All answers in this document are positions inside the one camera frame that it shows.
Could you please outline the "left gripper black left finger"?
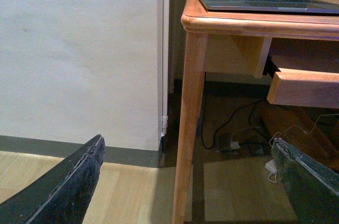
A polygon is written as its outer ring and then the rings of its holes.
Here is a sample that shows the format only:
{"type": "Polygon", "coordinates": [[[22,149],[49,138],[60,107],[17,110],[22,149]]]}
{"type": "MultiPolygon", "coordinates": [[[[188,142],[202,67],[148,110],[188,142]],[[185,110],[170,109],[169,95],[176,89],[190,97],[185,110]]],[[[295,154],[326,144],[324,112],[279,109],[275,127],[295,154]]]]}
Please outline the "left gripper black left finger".
{"type": "Polygon", "coordinates": [[[97,135],[1,203],[1,223],[82,223],[99,181],[105,141],[97,135]]]}

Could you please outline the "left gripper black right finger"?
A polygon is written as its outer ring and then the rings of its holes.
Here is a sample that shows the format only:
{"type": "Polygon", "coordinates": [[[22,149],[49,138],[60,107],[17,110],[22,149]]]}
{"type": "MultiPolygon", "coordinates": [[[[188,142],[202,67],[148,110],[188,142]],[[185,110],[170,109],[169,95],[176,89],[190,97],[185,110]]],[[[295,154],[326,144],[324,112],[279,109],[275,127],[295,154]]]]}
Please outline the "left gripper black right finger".
{"type": "Polygon", "coordinates": [[[300,223],[338,223],[338,174],[281,138],[272,155],[300,223]]]}

